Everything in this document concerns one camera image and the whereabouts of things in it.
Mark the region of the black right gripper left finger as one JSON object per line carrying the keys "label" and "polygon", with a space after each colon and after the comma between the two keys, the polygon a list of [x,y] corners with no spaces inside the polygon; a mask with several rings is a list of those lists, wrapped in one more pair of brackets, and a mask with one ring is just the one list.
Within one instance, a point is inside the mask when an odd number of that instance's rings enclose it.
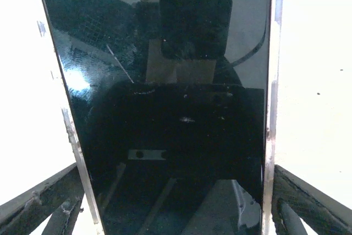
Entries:
{"label": "black right gripper left finger", "polygon": [[72,234],[84,189],[75,163],[1,205],[1,234]]}

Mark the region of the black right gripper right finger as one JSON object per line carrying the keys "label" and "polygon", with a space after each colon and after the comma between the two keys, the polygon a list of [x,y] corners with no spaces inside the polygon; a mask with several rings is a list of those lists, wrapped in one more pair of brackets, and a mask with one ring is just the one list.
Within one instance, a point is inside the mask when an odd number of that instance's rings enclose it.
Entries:
{"label": "black right gripper right finger", "polygon": [[292,174],[274,167],[272,220],[276,234],[351,234],[351,209]]}

